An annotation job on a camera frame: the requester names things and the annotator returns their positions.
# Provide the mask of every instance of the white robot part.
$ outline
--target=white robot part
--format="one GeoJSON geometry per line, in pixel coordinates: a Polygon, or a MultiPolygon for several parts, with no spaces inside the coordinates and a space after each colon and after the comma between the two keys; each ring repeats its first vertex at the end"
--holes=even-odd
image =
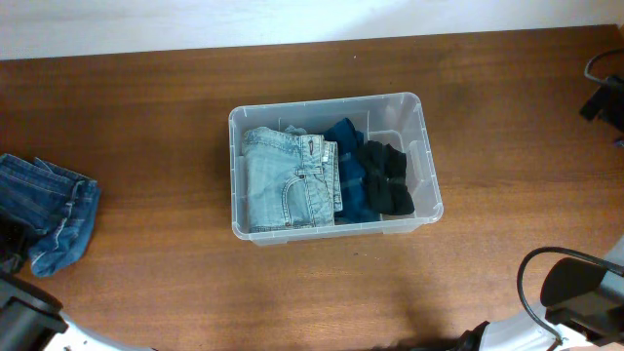
{"type": "MultiPolygon", "coordinates": [[[[546,307],[541,304],[531,306],[535,314],[544,319],[546,307]]],[[[564,344],[555,350],[571,347],[593,346],[585,335],[563,326],[553,326],[562,336],[564,344]]],[[[545,351],[553,345],[555,337],[535,324],[526,311],[504,321],[487,325],[481,338],[480,351],[545,351]]]]}
{"type": "Polygon", "coordinates": [[[153,351],[151,348],[124,345],[78,327],[69,316],[62,312],[60,316],[69,328],[64,333],[56,334],[44,351],[153,351]]]}

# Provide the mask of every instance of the jeans back pocket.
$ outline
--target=jeans back pocket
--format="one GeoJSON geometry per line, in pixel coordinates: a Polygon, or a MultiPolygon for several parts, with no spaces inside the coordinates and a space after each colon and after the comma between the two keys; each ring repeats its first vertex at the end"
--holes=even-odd
{"type": "Polygon", "coordinates": [[[304,175],[295,176],[287,181],[284,187],[283,206],[286,226],[314,225],[304,175]]]}

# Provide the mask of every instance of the clear plastic storage bin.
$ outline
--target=clear plastic storage bin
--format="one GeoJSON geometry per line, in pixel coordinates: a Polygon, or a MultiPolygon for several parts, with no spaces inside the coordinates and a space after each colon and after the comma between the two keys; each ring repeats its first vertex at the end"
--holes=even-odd
{"type": "Polygon", "coordinates": [[[272,245],[379,232],[409,233],[422,224],[437,221],[444,211],[422,106],[412,93],[236,107],[230,113],[229,130],[232,230],[239,239],[272,245]],[[364,134],[365,142],[389,143],[407,154],[406,184],[415,212],[398,216],[383,214],[378,222],[250,233],[246,164],[242,155],[244,133],[257,127],[283,132],[288,125],[293,125],[304,128],[309,134],[322,134],[345,117],[364,134]]]}

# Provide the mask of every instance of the white wall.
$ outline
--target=white wall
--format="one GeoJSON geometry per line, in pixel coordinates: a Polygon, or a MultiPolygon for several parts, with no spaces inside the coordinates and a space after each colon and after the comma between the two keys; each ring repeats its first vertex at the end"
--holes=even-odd
{"type": "Polygon", "coordinates": [[[1,0],[0,59],[624,23],[624,0],[1,0]]]}

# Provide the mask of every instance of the jeans waistband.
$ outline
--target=jeans waistband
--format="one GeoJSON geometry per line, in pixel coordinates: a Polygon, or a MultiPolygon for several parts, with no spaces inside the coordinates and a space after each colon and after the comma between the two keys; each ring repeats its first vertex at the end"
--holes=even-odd
{"type": "Polygon", "coordinates": [[[84,175],[35,158],[34,165],[11,154],[0,156],[0,176],[6,176],[28,186],[70,197],[74,185],[82,181],[78,198],[91,198],[98,182],[84,175]]]}
{"type": "Polygon", "coordinates": [[[301,164],[307,171],[311,171],[310,169],[312,168],[321,172],[323,163],[328,162],[328,153],[331,152],[323,136],[294,136],[276,132],[266,127],[247,131],[245,143],[260,143],[286,152],[299,154],[301,155],[301,164]]]}

